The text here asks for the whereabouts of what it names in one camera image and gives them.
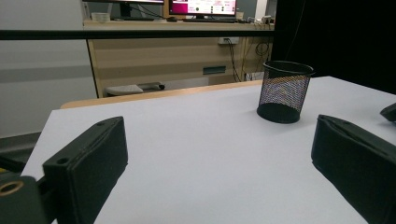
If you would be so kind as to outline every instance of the black horizontal bar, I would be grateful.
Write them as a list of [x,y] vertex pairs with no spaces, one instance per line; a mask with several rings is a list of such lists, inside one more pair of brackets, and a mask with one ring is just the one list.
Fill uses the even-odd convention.
[[72,40],[72,39],[132,39],[219,36],[275,36],[276,31],[193,31],[193,30],[121,30],[121,31],[39,31],[2,30],[0,40]]

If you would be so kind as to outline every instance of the desk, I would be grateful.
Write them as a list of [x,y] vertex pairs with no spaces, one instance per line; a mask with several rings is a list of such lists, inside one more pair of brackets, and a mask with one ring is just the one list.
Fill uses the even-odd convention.
[[79,134],[124,116],[129,164],[96,223],[365,223],[312,165],[317,117],[396,145],[396,126],[379,114],[396,95],[316,77],[301,119],[277,124],[256,114],[260,91],[256,83],[54,110],[22,174],[40,178],[41,164]]
[[[84,21],[84,31],[218,31],[252,32],[274,30],[273,25],[167,22],[161,21]],[[195,77],[209,77],[212,83],[233,81],[233,64],[228,45],[219,45],[218,37],[89,39],[92,71],[99,97],[106,96],[105,88],[169,81]],[[265,56],[256,54],[262,46]],[[270,55],[272,37],[240,37],[233,45],[234,67],[241,79],[243,74],[260,72],[262,62]],[[223,71],[206,74],[204,68],[223,66]]]
[[136,100],[147,100],[147,99],[161,98],[168,96],[179,96],[179,95],[193,94],[193,93],[205,92],[205,91],[219,91],[219,90],[226,90],[226,89],[238,88],[238,87],[257,86],[261,84],[262,84],[262,80],[256,80],[256,81],[248,81],[248,82],[227,83],[227,84],[220,84],[213,86],[194,87],[194,88],[187,88],[181,90],[155,91],[144,94],[132,94],[132,95],[119,96],[119,97],[111,97],[111,98],[82,100],[82,101],[74,101],[74,102],[66,103],[61,106],[61,109],[90,106],[90,105],[106,105],[106,104],[114,104],[121,102],[131,102]]

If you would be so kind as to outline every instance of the keyboard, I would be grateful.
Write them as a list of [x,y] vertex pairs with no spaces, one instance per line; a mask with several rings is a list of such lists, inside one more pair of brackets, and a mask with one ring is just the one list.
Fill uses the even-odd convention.
[[111,17],[113,21],[154,21],[152,18],[146,17]]
[[227,19],[183,19],[186,22],[219,22],[219,23],[235,23],[235,20]]

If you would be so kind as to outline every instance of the wooden table edge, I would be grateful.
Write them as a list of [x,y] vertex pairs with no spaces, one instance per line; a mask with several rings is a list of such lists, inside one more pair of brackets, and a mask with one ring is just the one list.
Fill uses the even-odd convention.
[[194,93],[205,92],[205,91],[219,91],[219,90],[226,90],[226,89],[232,89],[232,88],[238,88],[238,87],[261,85],[261,84],[262,84],[262,80],[255,80],[255,81],[227,83],[227,84],[220,84],[220,85],[213,85],[213,86],[194,87],[194,88],[187,88],[187,89],[180,89],[180,90],[155,91],[155,92],[107,97],[107,98],[100,98],[100,99],[81,100],[81,101],[73,101],[73,102],[66,103],[61,106],[61,109],[76,108],[76,107],[83,107],[83,106],[90,106],[90,105],[107,105],[107,104],[115,104],[115,103],[121,103],[121,102],[161,98],[161,97],[167,97],[167,96],[194,94]]

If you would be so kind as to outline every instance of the monitor screen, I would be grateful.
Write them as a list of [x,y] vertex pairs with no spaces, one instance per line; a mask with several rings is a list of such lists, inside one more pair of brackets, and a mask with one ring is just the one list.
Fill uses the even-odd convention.
[[136,3],[136,4],[163,5],[164,0],[82,0],[82,1],[97,2],[97,3]]
[[170,15],[233,17],[236,0],[169,0]]

